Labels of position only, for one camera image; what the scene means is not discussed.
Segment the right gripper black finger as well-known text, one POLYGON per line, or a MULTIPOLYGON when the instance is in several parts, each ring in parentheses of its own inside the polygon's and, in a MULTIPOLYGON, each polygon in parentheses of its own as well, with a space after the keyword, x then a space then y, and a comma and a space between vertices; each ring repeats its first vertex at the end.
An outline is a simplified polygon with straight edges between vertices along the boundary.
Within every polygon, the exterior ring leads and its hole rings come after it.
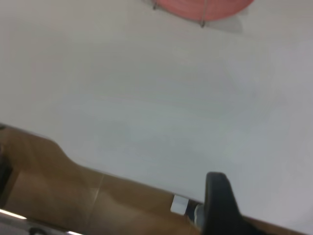
POLYGON ((203 235, 246 235, 230 181, 223 173, 209 172, 205 182, 203 235))

